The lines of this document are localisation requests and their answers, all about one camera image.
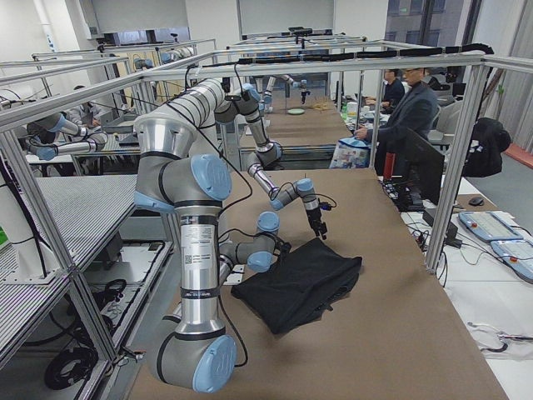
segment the green plate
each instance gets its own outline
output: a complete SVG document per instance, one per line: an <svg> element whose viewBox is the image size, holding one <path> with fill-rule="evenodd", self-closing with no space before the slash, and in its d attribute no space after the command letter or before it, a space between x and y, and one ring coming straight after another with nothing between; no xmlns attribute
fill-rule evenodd
<svg viewBox="0 0 533 400"><path fill-rule="evenodd" d="M306 110L304 110L303 108L290 108L289 110L287 110L287 113L291 115L302 115L305 111Z"/></svg>

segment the brown table surface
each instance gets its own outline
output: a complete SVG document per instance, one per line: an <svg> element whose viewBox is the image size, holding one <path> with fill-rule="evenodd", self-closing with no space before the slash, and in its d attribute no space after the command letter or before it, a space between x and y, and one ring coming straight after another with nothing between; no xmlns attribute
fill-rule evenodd
<svg viewBox="0 0 533 400"><path fill-rule="evenodd" d="M319 111L312 106L317 103L327 105L327 110ZM323 96L308 96L305 104L300 104L299 92L292 91L287 99L288 108L303 108L302 115L286 113L285 98L277 94L272 102L274 111L266 114L266 119L271 121L266 129L270 139L286 146L335 146L341 138L350 136L350 131L342 121L341 114L335 104ZM242 135L239 145L241 148L254 148L253 137Z"/></svg>
<svg viewBox="0 0 533 400"><path fill-rule="evenodd" d="M373 171L271 175L278 184L306 175L318 193L336 199L338 207L323 218L326 244L342 256L363 257L359 282L320 321L279 336L225 287L225 306L246 341L249 363L212 395L166 385L143 366L130 399L507 398L444 290L426 272L420 250ZM233 199L246 194L239 177L233 182ZM252 185L254 196L227 211L231 226L247 232L254 232L257 215L269 209L266 195ZM300 201L278 214L280 237L293 248L313 238Z"/></svg>

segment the hand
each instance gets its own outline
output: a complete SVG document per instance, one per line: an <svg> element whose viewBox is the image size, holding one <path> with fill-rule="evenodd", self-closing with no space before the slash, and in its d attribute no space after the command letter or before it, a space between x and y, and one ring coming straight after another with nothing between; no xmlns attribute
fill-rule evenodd
<svg viewBox="0 0 533 400"><path fill-rule="evenodd" d="M357 129L353 134L357 140L365 140L366 135L368 134L368 129L366 129L364 125L359 125L359 129Z"/></svg>

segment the label on robot arm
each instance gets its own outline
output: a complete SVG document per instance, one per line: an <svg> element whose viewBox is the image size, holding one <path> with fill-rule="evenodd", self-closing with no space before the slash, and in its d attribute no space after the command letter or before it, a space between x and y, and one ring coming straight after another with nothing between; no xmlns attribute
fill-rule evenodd
<svg viewBox="0 0 533 400"><path fill-rule="evenodd" d="M182 226L182 255L185 270L208 269L212 266L215 228L212 225Z"/></svg>

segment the plastic bag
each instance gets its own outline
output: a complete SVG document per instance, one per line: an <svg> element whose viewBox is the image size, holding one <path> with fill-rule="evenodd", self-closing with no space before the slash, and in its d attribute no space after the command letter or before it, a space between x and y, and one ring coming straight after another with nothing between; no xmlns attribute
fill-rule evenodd
<svg viewBox="0 0 533 400"><path fill-rule="evenodd" d="M333 168L368 168L370 147L368 143L354 137L340 139L336 146L330 169Z"/></svg>

